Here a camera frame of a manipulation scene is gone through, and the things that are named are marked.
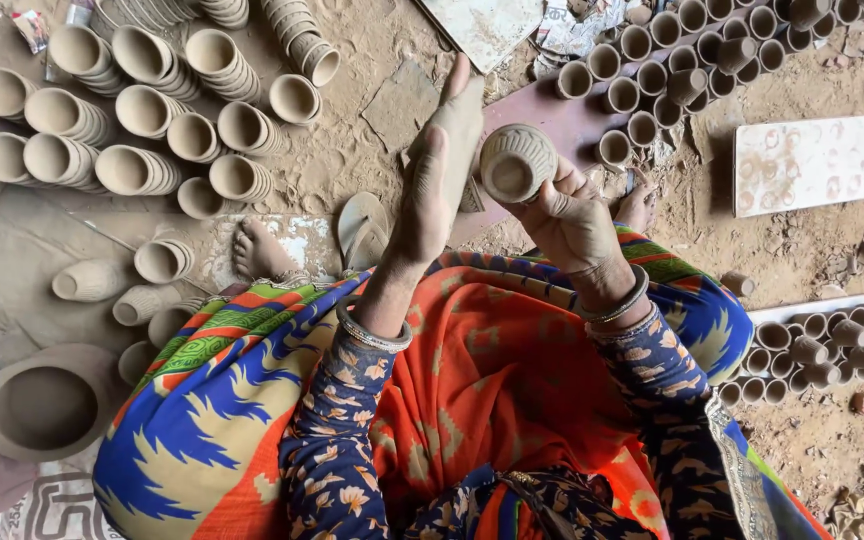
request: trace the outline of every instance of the bare foot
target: bare foot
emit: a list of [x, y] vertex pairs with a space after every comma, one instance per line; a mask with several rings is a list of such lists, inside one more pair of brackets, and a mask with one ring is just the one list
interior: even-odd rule
[[235, 237], [232, 261], [243, 277], [278, 279], [289, 271], [299, 270], [289, 253], [276, 240], [265, 223], [246, 217], [239, 223], [242, 228]]
[[615, 221], [624, 223], [639, 233], [656, 222], [656, 190], [651, 185], [640, 185], [626, 195], [619, 206]]

